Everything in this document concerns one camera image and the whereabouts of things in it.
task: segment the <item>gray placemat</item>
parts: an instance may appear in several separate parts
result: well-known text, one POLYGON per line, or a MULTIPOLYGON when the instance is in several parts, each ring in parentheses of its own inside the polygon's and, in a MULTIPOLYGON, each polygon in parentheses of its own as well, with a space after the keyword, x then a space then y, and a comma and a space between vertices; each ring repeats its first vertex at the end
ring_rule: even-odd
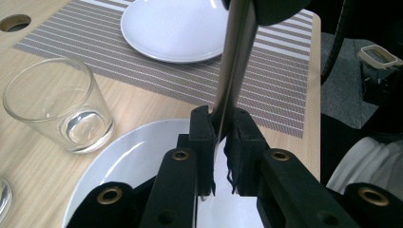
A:
MULTIPOLYGON (((211 105, 221 57, 168 64, 143 56, 120 30, 131 2, 72 0, 14 48, 44 58, 76 58, 97 74, 193 105, 211 105)), ((257 124, 300 138, 312 21, 313 14, 303 10, 280 24, 259 28, 238 104, 257 124)))

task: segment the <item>clear drinking glass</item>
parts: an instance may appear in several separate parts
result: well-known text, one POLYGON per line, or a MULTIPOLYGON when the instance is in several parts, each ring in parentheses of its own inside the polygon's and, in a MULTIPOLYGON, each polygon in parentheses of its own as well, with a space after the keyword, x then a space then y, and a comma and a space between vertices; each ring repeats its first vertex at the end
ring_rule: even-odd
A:
POLYGON ((6 220, 12 204, 12 189, 9 183, 0 178, 0 226, 6 220))
POLYGON ((6 111, 72 153, 94 151, 113 132, 113 118, 90 68, 69 58, 24 69, 6 87, 6 111))

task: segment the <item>wooden table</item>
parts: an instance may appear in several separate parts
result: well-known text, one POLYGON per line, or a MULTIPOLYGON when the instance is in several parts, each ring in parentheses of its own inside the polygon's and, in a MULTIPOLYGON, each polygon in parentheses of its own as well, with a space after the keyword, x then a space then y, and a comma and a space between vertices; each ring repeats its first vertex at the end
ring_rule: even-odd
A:
MULTIPOLYGON (((12 48, 19 40, 44 23, 68 0, 2 0, 0 20, 14 14, 31 18, 27 28, 0 31, 0 93, 23 68, 41 57, 12 48)), ((314 15, 313 44, 303 138, 261 127, 271 147, 295 153, 319 178, 320 156, 320 20, 314 15)), ((195 108, 133 85, 96 75, 116 121, 112 141, 124 133, 162 119, 189 118, 195 108)), ((86 155, 73 155, 45 139, 0 107, 0 176, 13 187, 15 200, 5 227, 61 227, 71 193, 89 164, 103 148, 86 155)))

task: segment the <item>floor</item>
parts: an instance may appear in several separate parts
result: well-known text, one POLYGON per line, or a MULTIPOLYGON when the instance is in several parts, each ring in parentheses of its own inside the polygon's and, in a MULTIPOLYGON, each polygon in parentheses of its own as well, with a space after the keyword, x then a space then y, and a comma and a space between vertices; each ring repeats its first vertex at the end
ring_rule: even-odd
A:
MULTIPOLYGON (((321 67, 332 47, 334 35, 321 34, 321 67)), ((377 105, 363 102, 360 62, 356 56, 360 48, 372 45, 368 40, 345 39, 335 66, 321 87, 321 112, 345 124, 360 128, 373 115, 377 105)))

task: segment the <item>screw hole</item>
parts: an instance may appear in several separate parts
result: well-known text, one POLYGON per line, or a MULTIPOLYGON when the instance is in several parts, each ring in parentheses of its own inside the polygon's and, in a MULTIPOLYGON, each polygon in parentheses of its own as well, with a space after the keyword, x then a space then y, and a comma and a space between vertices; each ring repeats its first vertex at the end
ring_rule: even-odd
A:
POLYGON ((189 153, 186 151, 176 151, 172 154, 172 158, 176 161, 187 160, 189 156, 189 153))
POLYGON ((119 187, 107 188, 98 195, 97 201, 102 205, 109 205, 117 202, 122 194, 122 189, 119 187))
POLYGON ((24 14, 16 14, 0 21, 0 30, 13 32, 24 29, 30 24, 30 17, 24 14))
POLYGON ((272 157, 275 160, 278 161, 287 161, 290 159, 290 156, 288 156, 288 154, 284 153, 284 152, 274 152, 272 153, 272 157))
POLYGON ((389 205, 389 200, 381 193, 367 187, 358 189, 358 195, 367 202, 377 206, 389 205))
POLYGON ((176 215, 172 211, 164 211, 158 216, 158 222, 162 225, 172 224, 176 219, 176 215))
POLYGON ((338 225, 338 220, 337 218, 330 212, 328 211, 320 211, 317 213, 317 217, 319 220, 321 220, 323 223, 331 226, 337 226, 338 225))

